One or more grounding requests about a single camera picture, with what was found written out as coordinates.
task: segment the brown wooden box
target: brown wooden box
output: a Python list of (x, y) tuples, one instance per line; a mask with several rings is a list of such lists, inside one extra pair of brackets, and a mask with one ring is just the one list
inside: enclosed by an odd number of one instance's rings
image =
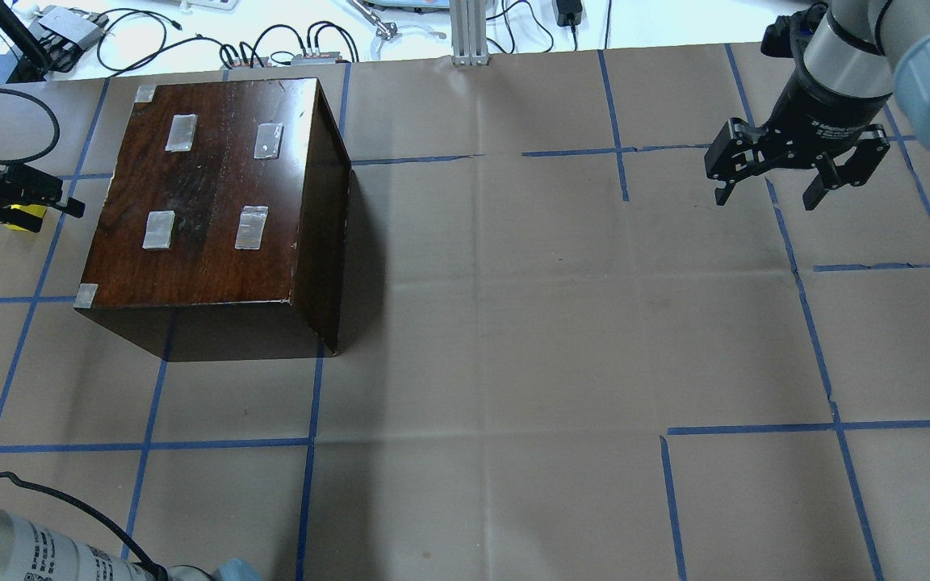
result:
[[(191, 150), (166, 151), (189, 114)], [(257, 159), (266, 123), (281, 147)], [(316, 78), (140, 89), (74, 308), (169, 361), (313, 357), (320, 339), (335, 353), (348, 188)], [(246, 206), (268, 207), (256, 250), (236, 248)], [(144, 249), (168, 210), (169, 248)]]

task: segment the cardboard surface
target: cardboard surface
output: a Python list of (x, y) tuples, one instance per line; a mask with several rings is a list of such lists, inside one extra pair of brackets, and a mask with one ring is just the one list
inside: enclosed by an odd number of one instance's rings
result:
[[(789, 66), (714, 45), (299, 69), (361, 184), (345, 350), (258, 363), (161, 364), (70, 308), (134, 91), (170, 79), (27, 86), (73, 115), (45, 168), (89, 209), (0, 228), (0, 470), (160, 562), (266, 580), (930, 579), (930, 154), (883, 115), (905, 140), (811, 213), (810, 173), (724, 208), (702, 176), (746, 115), (734, 71), (761, 121)], [(19, 514), (54, 503), (0, 485)]]

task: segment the power adapter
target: power adapter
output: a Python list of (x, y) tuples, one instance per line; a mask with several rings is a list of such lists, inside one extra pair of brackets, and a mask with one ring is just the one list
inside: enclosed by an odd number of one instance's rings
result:
[(584, 19), (584, 3), (582, 0), (555, 0), (555, 19), (563, 28), (579, 26)]

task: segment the yellow object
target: yellow object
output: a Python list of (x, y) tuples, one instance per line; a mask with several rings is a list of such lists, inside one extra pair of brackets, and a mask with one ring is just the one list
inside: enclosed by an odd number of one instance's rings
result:
[[(44, 218), (45, 211), (48, 210), (48, 208), (45, 208), (45, 206), (22, 206), (22, 205), (19, 205), (19, 203), (14, 203), (14, 205), (10, 206), (10, 209), (26, 212), (37, 218)], [(9, 229), (18, 229), (21, 232), (28, 232), (26, 228), (15, 227), (12, 224), (7, 224), (6, 227)]]

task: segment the box top surface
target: box top surface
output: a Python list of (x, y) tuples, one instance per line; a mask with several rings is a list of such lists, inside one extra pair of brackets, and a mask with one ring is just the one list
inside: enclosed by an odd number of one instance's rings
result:
[[(134, 103), (82, 276), (94, 306), (288, 301), (311, 123), (328, 115), (318, 96), (301, 78), (161, 85)], [(282, 125), (277, 158), (254, 156), (263, 124)], [(245, 207), (268, 209), (259, 249), (237, 248), (254, 225)], [(170, 246), (145, 249), (169, 211)]]

